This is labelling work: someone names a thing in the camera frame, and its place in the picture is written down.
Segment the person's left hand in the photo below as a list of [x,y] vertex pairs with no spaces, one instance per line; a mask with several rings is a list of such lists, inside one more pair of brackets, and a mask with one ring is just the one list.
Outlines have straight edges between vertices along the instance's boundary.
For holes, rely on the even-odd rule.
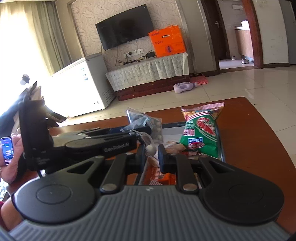
[[13,133],[11,138],[14,148],[14,157],[12,158],[11,163],[6,166],[4,157],[1,155],[1,178],[10,186],[19,188],[25,183],[28,168],[23,159],[23,142],[21,134]]

